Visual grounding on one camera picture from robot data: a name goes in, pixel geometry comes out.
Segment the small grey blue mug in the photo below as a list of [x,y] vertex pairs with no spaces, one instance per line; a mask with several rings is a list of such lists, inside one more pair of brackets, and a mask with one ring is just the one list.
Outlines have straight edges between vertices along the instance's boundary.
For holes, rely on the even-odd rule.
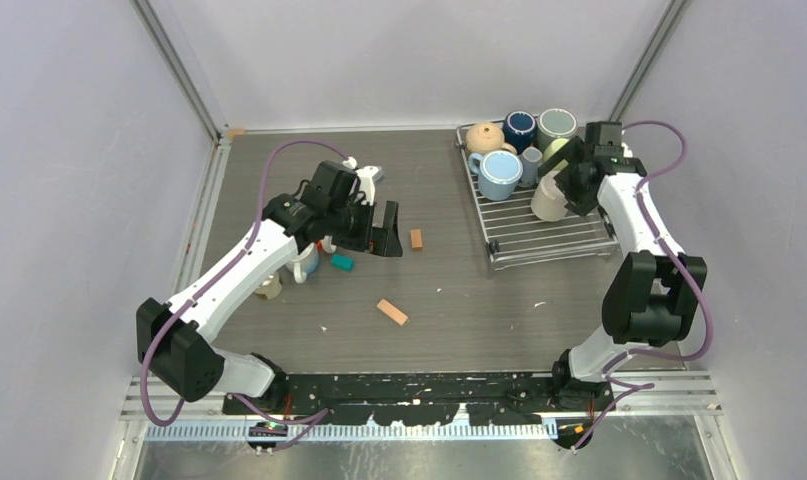
[[535,146],[527,147],[519,154],[522,164],[522,175],[518,185],[523,188],[535,188],[539,183],[539,166],[542,163],[542,152]]

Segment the light green mug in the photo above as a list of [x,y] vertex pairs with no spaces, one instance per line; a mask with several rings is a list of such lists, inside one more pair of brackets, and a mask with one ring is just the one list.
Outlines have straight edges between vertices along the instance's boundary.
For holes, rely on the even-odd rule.
[[568,142],[570,141],[569,138],[556,138],[552,140],[549,145],[545,148],[542,153],[542,160],[544,162],[548,161],[551,157],[553,157],[561,148],[563,148]]

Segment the blue white gradient mug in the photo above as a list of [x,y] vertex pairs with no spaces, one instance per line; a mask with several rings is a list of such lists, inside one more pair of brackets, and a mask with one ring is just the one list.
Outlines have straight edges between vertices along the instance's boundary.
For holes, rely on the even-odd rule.
[[318,263],[319,253],[316,245],[312,243],[289,260],[286,263],[286,268],[297,284],[303,284],[308,279],[308,276],[316,270]]

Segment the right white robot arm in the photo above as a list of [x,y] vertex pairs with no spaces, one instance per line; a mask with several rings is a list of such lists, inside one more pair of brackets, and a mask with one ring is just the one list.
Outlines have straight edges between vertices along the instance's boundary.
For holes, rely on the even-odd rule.
[[566,209],[602,215],[622,262],[601,306],[601,325],[552,368],[550,397],[563,410],[603,396],[607,376],[637,355],[665,357],[685,339],[703,302],[708,267],[673,239],[649,191],[649,174],[627,153],[619,122],[594,121],[539,169],[551,174]]

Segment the beige brown cup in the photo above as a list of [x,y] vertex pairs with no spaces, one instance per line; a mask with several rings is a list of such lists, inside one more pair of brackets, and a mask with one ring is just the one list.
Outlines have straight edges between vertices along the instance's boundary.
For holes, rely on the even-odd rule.
[[254,291],[263,300],[272,300],[281,294],[283,283],[278,271],[269,275]]

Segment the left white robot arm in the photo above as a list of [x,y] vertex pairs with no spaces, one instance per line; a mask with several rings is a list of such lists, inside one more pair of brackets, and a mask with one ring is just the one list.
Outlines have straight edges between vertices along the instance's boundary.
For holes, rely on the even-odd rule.
[[263,414],[286,398],[275,366],[259,355],[213,347],[226,321],[262,282],[316,242],[354,252],[399,257],[399,205],[389,201],[375,225],[376,166],[324,161],[295,194],[273,197],[243,238],[202,277],[165,302],[145,300],[136,312],[139,360],[186,402],[211,391],[247,396]]

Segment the white fluted bowl cup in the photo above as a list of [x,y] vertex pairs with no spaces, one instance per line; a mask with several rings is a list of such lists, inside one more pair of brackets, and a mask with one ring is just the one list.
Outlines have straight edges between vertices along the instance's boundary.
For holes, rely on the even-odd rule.
[[567,214],[566,199],[555,176],[550,172],[540,179],[530,203],[532,213],[545,222],[558,222]]

